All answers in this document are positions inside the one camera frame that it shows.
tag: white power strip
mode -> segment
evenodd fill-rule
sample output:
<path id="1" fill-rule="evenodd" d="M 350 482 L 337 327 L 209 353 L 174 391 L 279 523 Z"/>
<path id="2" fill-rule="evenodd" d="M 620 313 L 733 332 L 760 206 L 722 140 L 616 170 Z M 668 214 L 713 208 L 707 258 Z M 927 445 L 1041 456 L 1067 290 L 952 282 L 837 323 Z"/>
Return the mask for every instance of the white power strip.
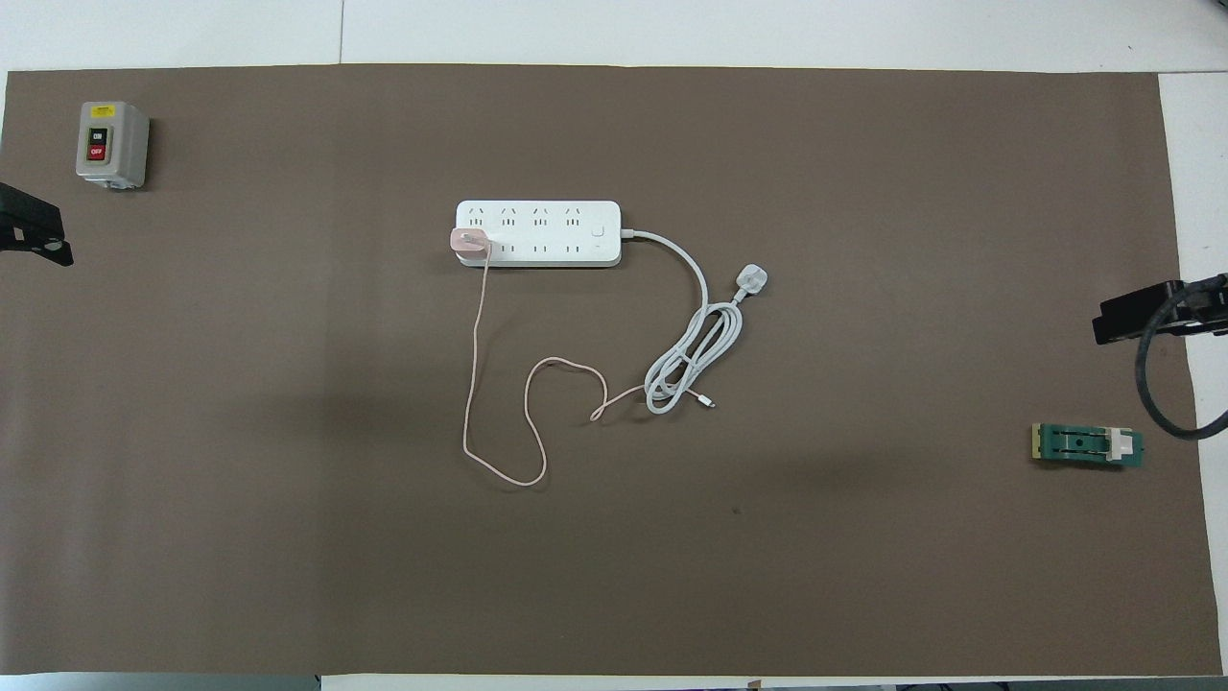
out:
<path id="1" fill-rule="evenodd" d="M 460 201 L 454 227 L 485 232 L 491 266 L 613 266 L 623 257 L 623 214 L 614 201 Z M 457 258 L 467 266 L 485 263 Z"/>

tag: brown table mat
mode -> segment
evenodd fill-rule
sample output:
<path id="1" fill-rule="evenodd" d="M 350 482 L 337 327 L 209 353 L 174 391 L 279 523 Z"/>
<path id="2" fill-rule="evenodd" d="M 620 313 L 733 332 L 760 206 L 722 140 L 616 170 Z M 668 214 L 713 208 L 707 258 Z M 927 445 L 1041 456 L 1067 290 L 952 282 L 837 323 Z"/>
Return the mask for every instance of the brown table mat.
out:
<path id="1" fill-rule="evenodd" d="M 149 183 L 72 171 L 80 104 Z M 1218 674 L 1196 447 L 1097 303 L 1178 275 L 1154 75 L 348 65 L 14 72 L 0 179 L 76 265 L 0 255 L 0 671 Z M 469 198 L 614 199 L 725 298 L 713 411 L 586 422 L 548 482 L 459 450 Z M 694 308 L 648 243 L 490 279 L 474 446 L 535 473 L 537 360 L 621 389 Z M 1163 338 L 1158 398 L 1192 420 Z M 1127 426 L 1143 469 L 1036 464 Z"/>

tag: white plug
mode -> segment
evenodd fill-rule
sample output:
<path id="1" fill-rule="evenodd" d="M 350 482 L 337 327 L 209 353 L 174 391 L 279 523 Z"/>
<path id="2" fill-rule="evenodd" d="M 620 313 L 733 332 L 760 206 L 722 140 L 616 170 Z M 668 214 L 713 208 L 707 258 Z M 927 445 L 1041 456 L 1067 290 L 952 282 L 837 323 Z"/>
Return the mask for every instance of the white plug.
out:
<path id="1" fill-rule="evenodd" d="M 756 295 L 768 285 L 768 271 L 759 264 L 747 264 L 738 274 L 738 291 L 733 295 L 733 303 L 740 302 L 747 295 Z"/>

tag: switch box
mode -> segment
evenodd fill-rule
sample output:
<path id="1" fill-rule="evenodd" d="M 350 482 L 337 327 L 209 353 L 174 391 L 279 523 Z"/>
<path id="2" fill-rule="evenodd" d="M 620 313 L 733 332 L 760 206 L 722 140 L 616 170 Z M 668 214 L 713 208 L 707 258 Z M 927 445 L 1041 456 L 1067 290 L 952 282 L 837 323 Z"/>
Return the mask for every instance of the switch box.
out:
<path id="1" fill-rule="evenodd" d="M 614 201 L 480 199 L 457 205 L 454 227 L 485 232 L 491 266 L 613 266 L 623 257 L 621 221 Z M 467 266 L 485 263 L 457 258 Z"/>
<path id="2" fill-rule="evenodd" d="M 131 103 L 91 101 L 81 106 L 77 174 L 109 189 L 145 184 L 150 119 Z"/>

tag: power cord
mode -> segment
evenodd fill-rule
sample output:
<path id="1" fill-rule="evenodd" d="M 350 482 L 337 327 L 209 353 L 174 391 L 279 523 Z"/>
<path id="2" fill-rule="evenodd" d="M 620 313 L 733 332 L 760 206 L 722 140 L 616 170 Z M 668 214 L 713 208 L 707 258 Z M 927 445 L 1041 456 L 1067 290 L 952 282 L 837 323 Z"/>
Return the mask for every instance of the power cord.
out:
<path id="1" fill-rule="evenodd" d="M 1156 313 L 1153 313 L 1151 319 L 1147 320 L 1147 325 L 1143 326 L 1143 331 L 1138 335 L 1138 353 L 1135 356 L 1135 387 L 1138 389 L 1138 399 L 1142 400 L 1143 409 L 1147 409 L 1147 415 L 1156 421 L 1156 425 L 1178 439 L 1187 439 L 1192 442 L 1207 439 L 1208 437 L 1219 434 L 1228 428 L 1228 411 L 1224 411 L 1223 415 L 1211 421 L 1207 426 L 1196 430 L 1178 427 L 1176 423 L 1168 420 L 1156 406 L 1156 401 L 1151 395 L 1151 388 L 1147 385 L 1147 355 L 1151 351 L 1151 341 L 1152 338 L 1156 336 L 1159 325 L 1164 322 L 1174 307 L 1185 302 L 1194 295 L 1219 290 L 1226 284 L 1228 284 L 1228 274 L 1219 274 L 1203 280 L 1186 282 L 1180 290 L 1170 295 L 1169 298 L 1159 306 L 1159 308 L 1156 309 Z"/>
<path id="2" fill-rule="evenodd" d="M 517 487 L 532 487 L 545 477 L 545 471 L 549 465 L 545 444 L 542 442 L 542 434 L 538 432 L 537 425 L 533 423 L 533 416 L 529 414 L 529 389 L 533 385 L 533 377 L 544 368 L 562 366 L 573 371 L 586 372 L 597 378 L 602 385 L 602 404 L 597 406 L 592 414 L 589 414 L 589 422 L 597 422 L 605 412 L 605 409 L 640 390 L 647 393 L 646 399 L 648 410 L 657 415 L 669 412 L 684 394 L 694 396 L 695 400 L 709 409 L 716 407 L 716 404 L 713 404 L 711 399 L 694 392 L 691 385 L 696 379 L 699 379 L 699 376 L 705 368 L 716 362 L 716 360 L 725 355 L 725 352 L 729 350 L 731 345 L 733 345 L 738 333 L 742 331 L 742 311 L 738 308 L 738 303 L 742 302 L 747 295 L 754 295 L 763 288 L 764 284 L 768 282 L 768 271 L 755 264 L 747 264 L 745 268 L 742 269 L 742 272 L 738 274 L 738 291 L 733 295 L 733 297 L 728 302 L 717 302 L 713 304 L 707 301 L 707 281 L 704 279 L 704 271 L 700 270 L 695 259 L 693 259 L 691 255 L 688 254 L 682 247 L 659 234 L 637 230 L 623 230 L 621 237 L 624 239 L 637 237 L 652 239 L 677 252 L 683 260 L 690 265 L 691 270 L 695 271 L 695 276 L 699 280 L 700 307 L 691 315 L 691 319 L 686 325 L 686 330 L 678 339 L 678 341 L 674 342 L 673 347 L 669 349 L 669 351 L 666 351 L 666 353 L 657 358 L 657 362 L 648 368 L 648 374 L 645 376 L 643 384 L 640 387 L 632 387 L 613 399 L 609 398 L 609 387 L 605 383 L 605 377 L 603 377 L 596 368 L 575 363 L 556 356 L 550 356 L 538 361 L 538 363 L 529 369 L 528 376 L 524 378 L 524 422 L 529 426 L 529 431 L 533 432 L 533 438 L 537 441 L 538 452 L 542 455 L 542 468 L 533 480 L 526 481 L 516 480 L 515 477 L 508 476 L 469 449 L 469 417 L 473 410 L 473 396 L 478 387 L 478 326 L 481 324 L 481 311 L 486 303 L 486 277 L 490 275 L 490 239 L 480 230 L 453 230 L 452 247 L 454 249 L 480 252 L 485 257 L 481 266 L 481 290 L 478 296 L 478 313 L 473 319 L 473 360 L 469 367 L 469 395 L 465 398 L 464 404 L 464 431 L 462 433 L 460 448 L 464 450 L 467 457 L 510 485 L 515 485 Z M 694 349 L 691 349 L 691 345 L 695 342 L 695 339 L 699 336 L 699 333 L 704 326 L 704 322 L 711 314 L 716 314 L 716 323 L 712 324 L 704 338 L 694 345 Z M 669 382 L 669 378 L 675 374 L 678 379 Z M 664 401 L 664 405 L 656 405 L 658 401 Z"/>
<path id="3" fill-rule="evenodd" d="M 738 303 L 747 295 L 763 290 L 768 282 L 768 271 L 755 264 L 747 264 L 738 274 L 738 291 L 733 297 L 728 302 L 713 303 L 707 301 L 707 280 L 704 277 L 704 271 L 685 249 L 655 232 L 624 228 L 621 236 L 624 239 L 651 239 L 673 249 L 695 271 L 695 279 L 699 281 L 699 308 L 691 314 L 686 330 L 643 376 L 648 410 L 659 416 L 672 411 L 699 376 L 732 347 L 742 333 L 742 309 L 738 308 Z M 716 322 L 700 338 L 704 322 L 711 315 L 716 317 Z M 700 401 L 715 407 L 711 401 L 702 399 Z"/>

